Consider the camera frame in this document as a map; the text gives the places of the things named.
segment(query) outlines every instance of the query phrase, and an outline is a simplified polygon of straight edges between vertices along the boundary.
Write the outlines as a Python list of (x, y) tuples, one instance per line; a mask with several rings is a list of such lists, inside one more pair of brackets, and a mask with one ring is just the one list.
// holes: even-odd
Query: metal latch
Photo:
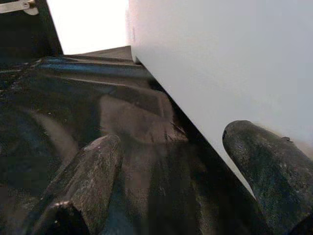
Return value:
[(24, 11), (28, 15), (38, 14), (34, 0), (19, 0), (0, 4), (0, 14), (13, 11)]

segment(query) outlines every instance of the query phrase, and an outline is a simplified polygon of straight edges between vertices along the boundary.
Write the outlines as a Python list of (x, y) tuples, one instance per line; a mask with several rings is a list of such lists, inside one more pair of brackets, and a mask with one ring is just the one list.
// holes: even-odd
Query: white surface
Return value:
[(128, 0), (47, 0), (64, 54), (128, 45)]
[(132, 49), (223, 160), (247, 119), (313, 156), (313, 1), (130, 0)]

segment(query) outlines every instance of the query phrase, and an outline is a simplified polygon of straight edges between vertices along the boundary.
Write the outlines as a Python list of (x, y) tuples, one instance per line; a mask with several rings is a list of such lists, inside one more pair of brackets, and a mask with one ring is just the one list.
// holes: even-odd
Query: metal hinge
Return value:
[(13, 11), (24, 11), (28, 15), (38, 14), (34, 0), (19, 0), (0, 4), (0, 14)]

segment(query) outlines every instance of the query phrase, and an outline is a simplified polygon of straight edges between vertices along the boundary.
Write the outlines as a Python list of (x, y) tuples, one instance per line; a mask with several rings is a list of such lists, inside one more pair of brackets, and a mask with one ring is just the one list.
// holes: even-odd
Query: white wall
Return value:
[(128, 44), (128, 0), (47, 0), (64, 54)]
[(313, 1), (130, 0), (130, 12), (134, 55), (246, 186), (222, 144), (234, 120), (313, 156)]

